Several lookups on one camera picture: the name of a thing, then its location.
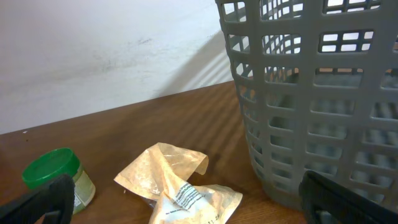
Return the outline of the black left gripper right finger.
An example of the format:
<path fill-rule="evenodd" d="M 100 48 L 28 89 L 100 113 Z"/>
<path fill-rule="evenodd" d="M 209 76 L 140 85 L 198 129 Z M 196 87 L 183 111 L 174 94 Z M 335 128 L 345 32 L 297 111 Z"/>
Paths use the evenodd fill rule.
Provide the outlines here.
<path fill-rule="evenodd" d="M 397 223 L 397 214 L 336 182 L 307 171 L 299 185 L 307 223 Z"/>

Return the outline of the green lidded jar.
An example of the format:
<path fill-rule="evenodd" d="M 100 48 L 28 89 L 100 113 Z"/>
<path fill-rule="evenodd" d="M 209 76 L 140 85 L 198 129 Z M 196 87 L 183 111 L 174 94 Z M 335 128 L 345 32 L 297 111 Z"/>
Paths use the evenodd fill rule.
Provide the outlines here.
<path fill-rule="evenodd" d="M 22 173 L 22 180 L 30 189 L 68 174 L 74 181 L 74 208 L 76 214 L 85 209 L 93 200 L 96 187 L 76 154 L 67 147 L 54 149 L 31 162 Z"/>

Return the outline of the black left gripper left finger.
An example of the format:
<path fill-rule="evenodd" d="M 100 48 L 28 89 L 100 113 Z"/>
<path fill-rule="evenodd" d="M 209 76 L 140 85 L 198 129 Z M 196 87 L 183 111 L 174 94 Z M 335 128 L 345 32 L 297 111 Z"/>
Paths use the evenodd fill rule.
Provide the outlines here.
<path fill-rule="evenodd" d="M 1 223 L 69 224 L 72 220 L 75 183 L 62 174 L 29 193 L 1 206 Z"/>

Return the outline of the beige food pouch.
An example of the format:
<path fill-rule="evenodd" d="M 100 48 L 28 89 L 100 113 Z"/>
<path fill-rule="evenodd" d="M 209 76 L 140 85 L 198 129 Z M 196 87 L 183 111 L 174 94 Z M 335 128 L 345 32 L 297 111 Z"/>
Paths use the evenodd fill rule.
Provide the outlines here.
<path fill-rule="evenodd" d="M 206 154 L 158 142 L 125 167 L 114 181 L 154 201 L 150 223 L 226 223 L 243 195 L 222 185 L 195 186 L 193 173 L 205 174 Z"/>

